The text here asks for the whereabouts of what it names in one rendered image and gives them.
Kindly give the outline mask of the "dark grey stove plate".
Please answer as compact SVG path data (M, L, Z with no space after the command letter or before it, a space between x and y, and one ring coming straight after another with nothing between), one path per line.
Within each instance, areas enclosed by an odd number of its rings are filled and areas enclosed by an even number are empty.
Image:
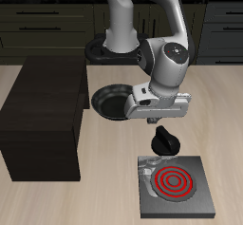
M138 156L141 218L214 218L200 156Z

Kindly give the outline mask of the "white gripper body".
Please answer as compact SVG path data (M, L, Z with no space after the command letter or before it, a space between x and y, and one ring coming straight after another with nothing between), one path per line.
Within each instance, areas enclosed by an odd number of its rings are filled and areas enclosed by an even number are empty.
M139 106L135 103L133 95L130 94L124 105L124 115L127 119L184 117L187 114L191 100L192 96L190 94L178 93L174 103L167 108Z

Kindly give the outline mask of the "black frying pan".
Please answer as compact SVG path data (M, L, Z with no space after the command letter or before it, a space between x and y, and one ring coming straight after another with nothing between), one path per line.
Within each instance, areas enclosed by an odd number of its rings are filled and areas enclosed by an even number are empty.
M107 85L93 94L91 104L100 116L111 121L125 121L124 105L131 93L131 85Z

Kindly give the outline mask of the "round black stove knob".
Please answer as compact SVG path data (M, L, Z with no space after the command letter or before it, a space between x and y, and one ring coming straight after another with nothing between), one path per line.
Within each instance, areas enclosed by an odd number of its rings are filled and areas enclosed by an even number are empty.
M180 142L171 135L162 125L156 129L156 135L152 139L152 150L159 156L174 156L179 152Z

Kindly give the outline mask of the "dark wooden cabinet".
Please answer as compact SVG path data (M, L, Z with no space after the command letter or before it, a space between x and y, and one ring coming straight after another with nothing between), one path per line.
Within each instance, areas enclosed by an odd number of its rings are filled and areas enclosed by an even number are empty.
M0 152L13 181L78 181L89 107L83 56L29 56L0 109Z

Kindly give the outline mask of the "dark kitchen cupboards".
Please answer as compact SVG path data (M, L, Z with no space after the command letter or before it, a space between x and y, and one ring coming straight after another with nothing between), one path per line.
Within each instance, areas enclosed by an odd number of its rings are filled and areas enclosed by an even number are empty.
M243 65L243 0L182 0L197 65ZM0 0L0 65L83 55L110 24L106 0Z

